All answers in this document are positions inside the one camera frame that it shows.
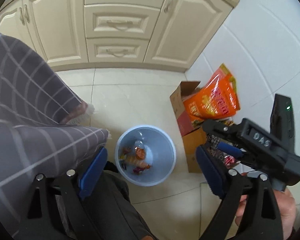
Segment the right hand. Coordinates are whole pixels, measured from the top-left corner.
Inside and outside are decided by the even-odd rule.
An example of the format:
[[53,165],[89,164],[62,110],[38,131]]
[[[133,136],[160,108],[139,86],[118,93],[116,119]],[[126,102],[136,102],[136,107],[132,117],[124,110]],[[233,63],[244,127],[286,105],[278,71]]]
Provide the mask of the right hand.
[[[274,190],[274,196],[276,198],[282,220],[283,239],[288,239],[292,234],[293,225],[296,219],[295,199],[289,189],[285,189],[283,192]],[[235,214],[235,223],[237,226],[240,225],[243,218],[246,203],[247,195],[242,195]]]

